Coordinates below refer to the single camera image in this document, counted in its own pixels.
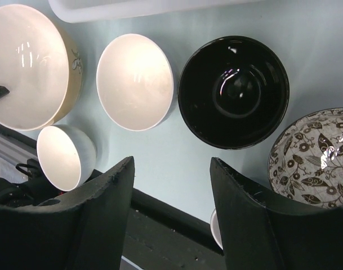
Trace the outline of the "large cream bowl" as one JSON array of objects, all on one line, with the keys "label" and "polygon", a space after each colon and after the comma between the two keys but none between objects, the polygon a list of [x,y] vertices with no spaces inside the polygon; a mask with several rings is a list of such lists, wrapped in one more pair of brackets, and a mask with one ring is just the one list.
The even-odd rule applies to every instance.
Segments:
[{"label": "large cream bowl", "polygon": [[76,42],[33,7],[0,7],[0,124],[17,131],[52,125],[74,107],[83,65]]}]

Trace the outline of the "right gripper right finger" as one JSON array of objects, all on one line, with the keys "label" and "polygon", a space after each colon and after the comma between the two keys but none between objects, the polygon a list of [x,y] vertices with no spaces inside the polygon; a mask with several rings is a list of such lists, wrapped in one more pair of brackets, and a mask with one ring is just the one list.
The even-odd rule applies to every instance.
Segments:
[{"label": "right gripper right finger", "polygon": [[343,205],[323,209],[210,163],[227,269],[343,269]]}]

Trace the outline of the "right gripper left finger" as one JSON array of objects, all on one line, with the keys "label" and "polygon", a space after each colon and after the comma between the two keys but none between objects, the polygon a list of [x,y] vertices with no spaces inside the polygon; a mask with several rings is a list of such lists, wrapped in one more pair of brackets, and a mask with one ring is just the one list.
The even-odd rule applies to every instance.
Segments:
[{"label": "right gripper left finger", "polygon": [[0,269],[118,269],[135,162],[40,205],[0,204]]}]

